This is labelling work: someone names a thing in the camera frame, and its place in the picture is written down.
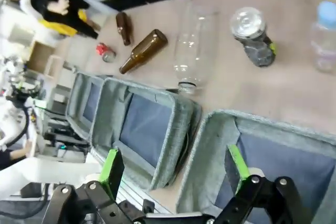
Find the can lid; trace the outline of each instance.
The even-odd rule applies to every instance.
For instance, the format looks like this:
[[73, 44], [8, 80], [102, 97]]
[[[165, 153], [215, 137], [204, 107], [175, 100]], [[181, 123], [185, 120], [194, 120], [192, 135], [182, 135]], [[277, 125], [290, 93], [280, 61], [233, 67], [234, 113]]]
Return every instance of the can lid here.
[[336, 29], [336, 4], [323, 1], [318, 7], [318, 23], [328, 29]]
[[234, 36], [253, 39], [264, 32], [266, 23], [259, 10], [253, 7], [244, 7], [232, 16], [230, 27]]

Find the beige tabletop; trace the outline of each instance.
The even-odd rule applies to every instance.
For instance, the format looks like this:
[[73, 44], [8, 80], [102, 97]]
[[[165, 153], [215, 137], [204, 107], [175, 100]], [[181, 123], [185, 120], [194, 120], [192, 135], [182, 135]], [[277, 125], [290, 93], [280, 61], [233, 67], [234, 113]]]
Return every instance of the beige tabletop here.
[[[86, 71], [112, 74], [162, 88], [176, 88], [173, 59], [178, 17], [186, 0], [166, 1], [127, 11], [134, 25], [134, 43], [157, 28], [166, 34], [169, 45], [147, 64], [125, 75], [119, 67], [132, 47], [125, 47], [117, 33], [115, 17], [105, 23], [98, 41], [117, 52], [115, 63], [104, 63], [92, 51]], [[317, 72], [312, 63], [309, 30], [322, 0], [193, 0], [218, 10], [219, 43], [209, 82], [194, 99], [204, 112], [235, 109], [336, 134], [336, 78]], [[257, 68], [229, 30], [232, 14], [244, 6], [261, 10], [268, 24], [268, 36], [277, 45], [277, 57], [268, 68]], [[151, 195], [174, 211], [183, 172], [168, 188]]]

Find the brown glass bottle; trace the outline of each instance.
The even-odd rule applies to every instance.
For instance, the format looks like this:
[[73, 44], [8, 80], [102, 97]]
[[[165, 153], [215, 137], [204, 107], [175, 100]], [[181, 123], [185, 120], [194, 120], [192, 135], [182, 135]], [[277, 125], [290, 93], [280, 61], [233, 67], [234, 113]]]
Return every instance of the brown glass bottle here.
[[133, 50], [131, 56], [119, 68], [121, 74], [146, 63], [160, 49], [168, 44], [166, 36], [158, 29], [148, 34]]
[[121, 35], [125, 46], [131, 44], [132, 25], [126, 13], [120, 12], [116, 15], [118, 33]]

